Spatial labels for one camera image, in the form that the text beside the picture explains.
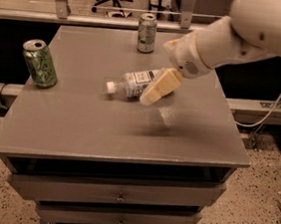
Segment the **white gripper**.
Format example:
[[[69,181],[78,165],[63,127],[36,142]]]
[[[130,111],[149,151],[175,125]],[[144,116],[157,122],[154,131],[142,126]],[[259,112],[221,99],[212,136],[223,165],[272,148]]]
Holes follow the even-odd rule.
[[[169,59],[176,69],[161,69],[158,76],[145,88],[140,103],[149,106],[175,91],[182,85],[183,77],[195,79],[207,75],[211,69],[206,66],[197,49],[197,33],[166,41],[163,47],[169,53]]]

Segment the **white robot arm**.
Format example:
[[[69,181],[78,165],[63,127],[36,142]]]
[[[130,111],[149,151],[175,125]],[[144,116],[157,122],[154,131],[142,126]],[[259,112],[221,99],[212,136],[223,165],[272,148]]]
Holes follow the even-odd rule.
[[[143,105],[175,91],[185,78],[217,67],[281,57],[281,0],[233,0],[228,16],[164,44],[170,69],[160,72],[140,96]]]

